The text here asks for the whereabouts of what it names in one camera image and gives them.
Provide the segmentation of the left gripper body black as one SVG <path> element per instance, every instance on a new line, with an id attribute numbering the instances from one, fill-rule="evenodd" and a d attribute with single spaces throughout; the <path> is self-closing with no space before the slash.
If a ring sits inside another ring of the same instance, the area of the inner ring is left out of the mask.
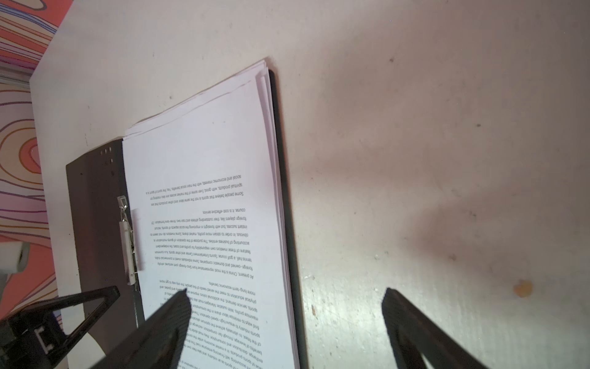
<path id="1" fill-rule="evenodd" d="M 60 325 L 53 314 L 33 322 L 1 321 L 1 368 L 56 368 Z"/>

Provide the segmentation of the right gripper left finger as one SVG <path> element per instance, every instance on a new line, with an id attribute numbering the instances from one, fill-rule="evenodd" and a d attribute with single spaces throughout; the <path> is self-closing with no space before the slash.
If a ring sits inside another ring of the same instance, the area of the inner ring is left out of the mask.
<path id="1" fill-rule="evenodd" d="M 191 302 L 180 290 L 95 368 L 177 368 L 191 319 Z"/>

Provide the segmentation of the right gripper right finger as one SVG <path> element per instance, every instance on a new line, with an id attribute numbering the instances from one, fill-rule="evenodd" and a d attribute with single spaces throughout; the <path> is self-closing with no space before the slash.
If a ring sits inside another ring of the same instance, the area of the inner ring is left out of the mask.
<path id="1" fill-rule="evenodd" d="M 486 367 L 397 290 L 386 290 L 381 308 L 398 368 Z"/>

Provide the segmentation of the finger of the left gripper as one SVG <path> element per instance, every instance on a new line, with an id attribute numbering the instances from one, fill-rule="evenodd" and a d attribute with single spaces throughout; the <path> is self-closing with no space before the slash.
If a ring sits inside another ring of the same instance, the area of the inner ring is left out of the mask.
<path id="1" fill-rule="evenodd" d="M 115 286 L 61 296 L 29 304 L 18 311 L 18 320 L 33 322 L 53 314 L 60 325 L 60 364 L 120 298 Z"/>

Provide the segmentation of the orange black folder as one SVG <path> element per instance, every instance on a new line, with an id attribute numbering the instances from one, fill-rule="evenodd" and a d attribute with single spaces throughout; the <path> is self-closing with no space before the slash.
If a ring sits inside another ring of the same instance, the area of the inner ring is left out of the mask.
<path id="1" fill-rule="evenodd" d="M 262 86 L 267 89 L 264 96 L 271 116 L 267 123 L 267 134 L 276 181 L 278 230 L 282 238 L 281 258 L 293 352 L 296 366 L 307 368 L 309 361 L 304 312 L 284 160 L 277 78 L 274 71 L 270 70 L 262 79 Z M 109 354 L 144 323 L 141 285 L 128 281 L 130 275 L 139 269 L 139 258 L 126 255 L 132 249 L 134 227 L 123 228 L 120 224 L 131 212 L 121 211 L 115 204 L 115 198 L 128 197 L 122 139 L 110 141 L 67 164 L 66 173 L 81 290 L 90 292 L 115 285 L 120 292 L 114 307 L 89 330 L 89 336 L 104 353 Z M 134 265 L 129 267 L 129 261 L 133 261 Z"/>

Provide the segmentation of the printed paper sheet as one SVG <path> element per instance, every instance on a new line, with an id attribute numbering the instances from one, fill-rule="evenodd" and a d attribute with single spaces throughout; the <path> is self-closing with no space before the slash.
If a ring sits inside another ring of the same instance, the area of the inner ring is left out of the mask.
<path id="1" fill-rule="evenodd" d="M 277 108 L 266 61 L 122 142 L 146 316 L 183 290 L 182 368 L 298 368 Z"/>

